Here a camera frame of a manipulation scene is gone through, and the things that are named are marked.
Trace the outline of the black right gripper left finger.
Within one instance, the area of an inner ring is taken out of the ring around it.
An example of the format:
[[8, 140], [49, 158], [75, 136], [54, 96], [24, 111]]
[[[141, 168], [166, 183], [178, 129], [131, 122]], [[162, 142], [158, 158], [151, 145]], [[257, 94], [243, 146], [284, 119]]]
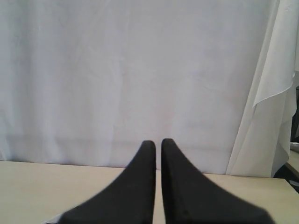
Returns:
[[156, 191], [156, 147], [150, 140], [105, 189], [66, 211], [61, 224], [151, 224]]

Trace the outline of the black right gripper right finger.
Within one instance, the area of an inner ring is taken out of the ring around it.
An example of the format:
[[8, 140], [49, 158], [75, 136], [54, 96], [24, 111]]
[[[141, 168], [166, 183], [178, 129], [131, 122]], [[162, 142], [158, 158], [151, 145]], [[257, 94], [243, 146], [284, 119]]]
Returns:
[[173, 139], [161, 144], [161, 185], [167, 224], [272, 224], [269, 213], [204, 176]]

